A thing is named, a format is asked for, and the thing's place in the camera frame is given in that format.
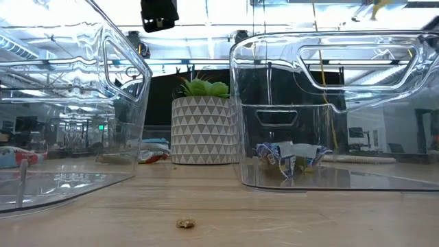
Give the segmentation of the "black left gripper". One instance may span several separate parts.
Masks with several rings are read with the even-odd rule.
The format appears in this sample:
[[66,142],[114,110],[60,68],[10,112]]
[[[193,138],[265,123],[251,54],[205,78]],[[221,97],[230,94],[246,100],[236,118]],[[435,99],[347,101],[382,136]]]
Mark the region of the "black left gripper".
[[143,29],[147,33],[168,30],[179,19],[174,0],[141,0]]

